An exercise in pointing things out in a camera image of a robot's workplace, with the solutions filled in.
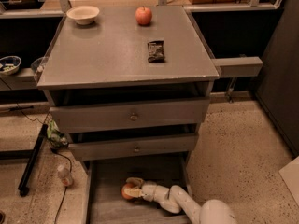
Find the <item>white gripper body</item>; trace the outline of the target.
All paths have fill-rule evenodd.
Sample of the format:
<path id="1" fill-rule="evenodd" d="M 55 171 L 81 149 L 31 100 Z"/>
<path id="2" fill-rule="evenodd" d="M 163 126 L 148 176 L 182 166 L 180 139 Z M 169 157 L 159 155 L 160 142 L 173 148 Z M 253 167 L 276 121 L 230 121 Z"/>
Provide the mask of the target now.
<path id="1" fill-rule="evenodd" d="M 145 182 L 141 187 L 141 197 L 149 202 L 154 200 L 157 184 L 152 181 Z"/>

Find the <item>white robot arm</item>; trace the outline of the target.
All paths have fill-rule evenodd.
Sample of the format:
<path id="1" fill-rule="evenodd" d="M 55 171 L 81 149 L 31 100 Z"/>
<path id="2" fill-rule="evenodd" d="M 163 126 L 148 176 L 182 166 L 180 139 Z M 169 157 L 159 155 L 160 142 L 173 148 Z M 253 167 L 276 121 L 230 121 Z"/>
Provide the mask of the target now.
<path id="1" fill-rule="evenodd" d="M 142 198 L 158 203 L 164 210 L 178 214 L 185 212 L 192 224 L 237 224 L 232 209 L 220 200 L 209 200 L 200 206 L 181 186 L 167 188 L 153 181 L 129 177 L 121 189 L 125 199 Z"/>

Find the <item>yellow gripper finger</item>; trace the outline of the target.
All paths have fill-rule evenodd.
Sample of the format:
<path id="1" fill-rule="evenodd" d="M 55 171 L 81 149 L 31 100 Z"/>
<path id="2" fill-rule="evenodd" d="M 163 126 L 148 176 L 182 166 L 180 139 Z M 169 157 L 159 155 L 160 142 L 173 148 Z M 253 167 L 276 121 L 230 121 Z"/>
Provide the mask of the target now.
<path id="1" fill-rule="evenodd" d="M 144 184 L 145 180 L 139 177 L 128 177 L 126 179 L 126 182 L 132 183 L 135 187 L 141 187 Z"/>
<path id="2" fill-rule="evenodd" d="M 131 200 L 133 198 L 140 198 L 142 196 L 142 190 L 139 188 L 125 188 L 124 189 L 124 197 L 127 200 Z"/>

